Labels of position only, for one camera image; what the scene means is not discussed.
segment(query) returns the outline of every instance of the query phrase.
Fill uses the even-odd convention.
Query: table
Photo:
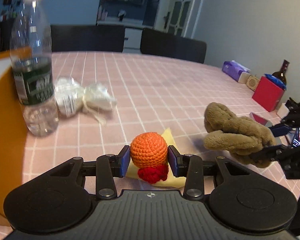
[[[54,53],[53,75],[72,76],[82,85],[101,82],[118,100],[107,124],[101,126],[84,114],[61,119],[55,133],[46,138],[29,135],[26,142],[23,182],[74,157],[95,160],[118,154],[135,136],[146,131],[162,133],[171,128],[182,154],[194,153],[204,160],[229,157],[227,151],[203,147],[204,111],[210,102],[227,105],[238,116],[255,112],[273,124],[280,122],[251,99],[253,91],[224,74],[220,68],[171,58],[103,52]],[[300,180],[286,180],[277,162],[265,169],[248,167],[300,196]],[[118,194],[126,189],[160,189],[136,179],[115,178]],[[86,178],[85,188],[95,193],[95,177]],[[205,193],[213,189],[205,179]],[[11,229],[0,227],[0,239]]]

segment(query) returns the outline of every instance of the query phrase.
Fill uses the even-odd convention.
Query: gray ridged plate
[[[101,201],[84,223],[49,236],[14,231],[7,240],[292,240],[287,231],[251,236],[216,222],[201,202],[188,201],[179,191],[134,191]]]

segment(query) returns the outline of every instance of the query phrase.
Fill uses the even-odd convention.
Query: metal screw
[[[103,188],[101,190],[98,191],[100,196],[103,197],[111,197],[114,194],[114,191],[110,188]]]
[[[187,195],[190,197],[200,197],[202,195],[202,191],[196,188],[191,188],[187,190]]]

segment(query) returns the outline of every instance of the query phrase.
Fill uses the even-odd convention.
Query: red yarn
[[[154,184],[159,180],[167,180],[168,178],[168,166],[167,165],[160,165],[158,167],[147,167],[138,170],[138,176],[140,179],[144,181]]]

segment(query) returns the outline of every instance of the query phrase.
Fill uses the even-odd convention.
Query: orange crochet toy
[[[168,177],[168,146],[161,135],[147,132],[135,137],[130,146],[132,162],[139,168],[138,176],[154,184]]]

